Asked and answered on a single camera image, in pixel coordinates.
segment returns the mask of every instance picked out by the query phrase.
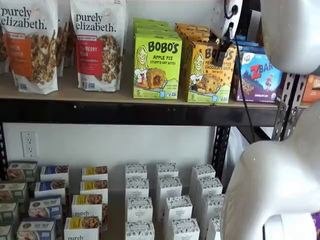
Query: cartoon girl illustration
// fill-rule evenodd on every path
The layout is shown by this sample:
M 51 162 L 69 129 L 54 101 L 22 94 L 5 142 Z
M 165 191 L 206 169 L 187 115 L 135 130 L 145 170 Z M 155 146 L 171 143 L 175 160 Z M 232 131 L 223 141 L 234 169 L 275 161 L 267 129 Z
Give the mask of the cartoon girl illustration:
M 136 51 L 135 64 L 134 64 L 134 79 L 137 82 L 137 86 L 143 88 L 147 87 L 147 71 L 148 67 L 148 52 L 144 45 L 141 45 Z
M 202 80 L 202 77 L 205 75 L 204 73 L 204 62 L 205 58 L 202 55 L 201 52 L 198 52 L 192 63 L 192 70 L 191 70 L 191 76 L 190 76 L 190 84 L 197 84 L 198 81 Z

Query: white plastic part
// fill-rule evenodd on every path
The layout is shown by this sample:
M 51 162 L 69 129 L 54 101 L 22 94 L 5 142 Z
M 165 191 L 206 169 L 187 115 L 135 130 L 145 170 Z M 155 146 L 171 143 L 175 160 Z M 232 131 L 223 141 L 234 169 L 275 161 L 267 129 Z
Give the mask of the white plastic part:
M 319 212 L 319 150 L 320 102 L 304 112 L 288 140 L 248 146 L 226 191 L 221 239 L 256 240 L 271 216 Z

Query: red label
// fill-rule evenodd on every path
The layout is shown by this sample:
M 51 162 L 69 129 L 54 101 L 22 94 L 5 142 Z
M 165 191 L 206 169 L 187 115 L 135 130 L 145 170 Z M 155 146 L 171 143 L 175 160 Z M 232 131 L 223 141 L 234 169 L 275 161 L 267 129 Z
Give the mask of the red label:
M 102 46 L 97 36 L 78 35 L 76 56 L 78 72 L 86 75 L 102 75 Z

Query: orange box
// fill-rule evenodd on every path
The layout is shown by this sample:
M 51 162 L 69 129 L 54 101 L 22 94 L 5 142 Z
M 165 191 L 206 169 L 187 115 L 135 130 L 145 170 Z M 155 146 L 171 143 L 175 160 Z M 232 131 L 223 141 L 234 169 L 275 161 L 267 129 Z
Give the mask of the orange box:
M 320 99 L 320 76 L 310 75 L 306 83 L 303 103 L 314 103 Z

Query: bobo's oat bites box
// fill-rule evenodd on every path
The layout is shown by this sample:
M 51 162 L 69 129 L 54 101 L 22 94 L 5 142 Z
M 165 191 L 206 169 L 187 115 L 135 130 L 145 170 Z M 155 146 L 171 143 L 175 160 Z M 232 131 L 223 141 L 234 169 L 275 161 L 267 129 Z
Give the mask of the bobo's oat bites box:
M 178 36 L 135 35 L 133 97 L 170 99 L 178 96 L 182 41 Z
M 184 91 L 188 102 L 228 103 L 237 50 L 231 45 L 222 66 L 216 65 L 216 43 L 192 41 L 187 49 Z

